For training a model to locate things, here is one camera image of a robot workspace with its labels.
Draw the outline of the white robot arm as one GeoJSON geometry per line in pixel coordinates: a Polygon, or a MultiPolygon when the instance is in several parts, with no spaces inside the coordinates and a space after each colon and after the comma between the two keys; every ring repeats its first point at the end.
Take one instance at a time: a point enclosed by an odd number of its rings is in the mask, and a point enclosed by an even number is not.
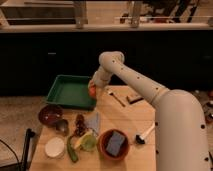
{"type": "Polygon", "coordinates": [[[124,64],[120,51],[102,52],[92,82],[116,75],[155,109],[156,171],[211,171],[204,111],[185,90],[169,89],[124,64]]]}

